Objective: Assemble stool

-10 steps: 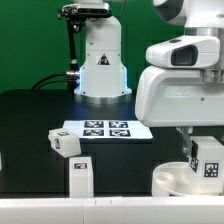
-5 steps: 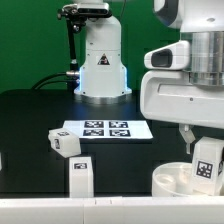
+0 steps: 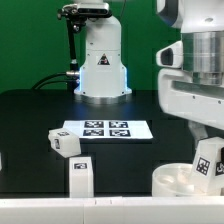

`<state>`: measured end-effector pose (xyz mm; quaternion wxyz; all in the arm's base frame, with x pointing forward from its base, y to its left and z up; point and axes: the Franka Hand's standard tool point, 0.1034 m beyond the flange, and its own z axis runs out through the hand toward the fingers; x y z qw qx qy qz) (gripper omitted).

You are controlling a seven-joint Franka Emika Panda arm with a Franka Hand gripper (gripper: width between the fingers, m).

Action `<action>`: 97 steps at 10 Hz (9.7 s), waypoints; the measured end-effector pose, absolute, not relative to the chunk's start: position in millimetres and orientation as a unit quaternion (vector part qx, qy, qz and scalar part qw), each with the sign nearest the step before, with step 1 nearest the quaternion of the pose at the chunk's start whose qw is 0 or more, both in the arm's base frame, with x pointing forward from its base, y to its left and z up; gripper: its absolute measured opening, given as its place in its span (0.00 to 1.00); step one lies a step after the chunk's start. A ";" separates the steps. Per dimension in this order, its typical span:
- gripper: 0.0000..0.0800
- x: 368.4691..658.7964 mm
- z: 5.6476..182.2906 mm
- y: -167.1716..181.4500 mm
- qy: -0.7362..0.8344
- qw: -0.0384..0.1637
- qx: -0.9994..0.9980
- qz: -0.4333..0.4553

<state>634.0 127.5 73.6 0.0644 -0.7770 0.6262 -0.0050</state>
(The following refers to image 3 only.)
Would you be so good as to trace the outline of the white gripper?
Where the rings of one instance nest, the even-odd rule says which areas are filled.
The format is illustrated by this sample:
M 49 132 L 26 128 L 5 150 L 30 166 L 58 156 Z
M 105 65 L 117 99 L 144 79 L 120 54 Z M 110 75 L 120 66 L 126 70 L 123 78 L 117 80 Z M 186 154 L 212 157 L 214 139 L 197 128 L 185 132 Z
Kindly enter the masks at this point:
M 189 72 L 163 68 L 158 74 L 158 97 L 165 113 L 190 120 L 195 145 L 208 137 L 204 125 L 224 130 L 223 86 L 196 84 Z

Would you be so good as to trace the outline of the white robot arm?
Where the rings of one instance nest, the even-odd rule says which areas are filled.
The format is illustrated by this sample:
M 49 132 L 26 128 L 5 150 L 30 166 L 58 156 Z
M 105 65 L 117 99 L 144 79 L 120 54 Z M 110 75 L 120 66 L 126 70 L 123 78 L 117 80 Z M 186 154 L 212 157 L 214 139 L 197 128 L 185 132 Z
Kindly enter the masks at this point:
M 168 114 L 187 119 L 203 133 L 224 130 L 224 0 L 156 0 L 164 23 L 178 28 L 181 39 L 156 53 L 159 103 Z M 119 66 L 118 53 L 102 42 L 109 6 L 81 0 L 76 12 L 89 20 L 81 84 L 89 97 L 103 97 L 100 85 Z

